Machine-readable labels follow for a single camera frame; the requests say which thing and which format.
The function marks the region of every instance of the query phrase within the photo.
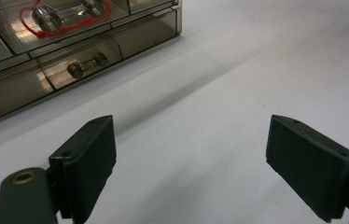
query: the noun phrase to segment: white table surface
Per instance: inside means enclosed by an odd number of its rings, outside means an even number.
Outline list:
[[[265,148],[272,114],[349,148],[349,0],[183,7],[180,38],[1,120],[0,182],[113,115],[118,162],[88,223],[324,223]]]

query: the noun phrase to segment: red marking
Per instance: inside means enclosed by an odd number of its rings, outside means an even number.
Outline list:
[[[70,32],[72,30],[75,30],[77,28],[83,27],[83,26],[87,26],[87,25],[91,25],[93,23],[96,23],[98,21],[101,21],[107,17],[109,17],[111,15],[111,11],[112,8],[110,6],[110,4],[108,2],[106,2],[105,0],[103,1],[105,3],[105,8],[106,8],[106,13],[99,18],[93,18],[93,17],[89,17],[84,21],[81,21],[75,25],[72,26],[67,26],[67,27],[63,27],[61,28],[61,30],[59,30],[57,33],[55,34],[51,34],[48,32],[44,32],[44,31],[35,31],[32,28],[30,28],[30,26],[28,26],[28,24],[26,24],[24,18],[23,18],[23,13],[27,10],[33,10],[39,3],[41,2],[41,0],[36,0],[35,4],[32,7],[24,7],[23,9],[21,9],[20,11],[20,21],[23,24],[23,26],[26,28],[26,30],[28,30],[30,33],[32,33],[33,35],[37,36],[38,39],[43,39],[45,37],[53,37],[53,36],[57,36],[57,35],[63,35],[67,32]]]

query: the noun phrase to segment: white floor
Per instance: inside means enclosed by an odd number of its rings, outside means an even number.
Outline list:
[[[265,147],[278,114],[349,148],[349,0],[185,0],[183,16],[180,38],[1,120],[0,182],[111,114],[118,163],[88,223],[324,223]]]

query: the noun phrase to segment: transparent plastic case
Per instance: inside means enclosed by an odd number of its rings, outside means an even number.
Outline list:
[[[51,92],[53,88],[35,61],[3,71],[0,73],[0,117]]]
[[[67,26],[72,20],[77,23],[90,17],[85,15],[83,1],[37,2],[38,6],[61,10],[57,14],[62,18],[69,15],[62,24]],[[20,10],[35,3],[0,1],[0,117],[181,33],[181,2],[111,0],[107,1],[112,7],[109,17],[62,35],[39,39],[19,21]],[[36,9],[28,10],[24,20],[39,29],[40,21],[33,18]],[[84,13],[82,18],[77,18],[79,12]]]

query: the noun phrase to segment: screw hole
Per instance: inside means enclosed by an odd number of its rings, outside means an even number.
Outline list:
[[[26,184],[35,178],[35,173],[33,172],[24,172],[16,175],[12,179],[12,183],[15,185]]]

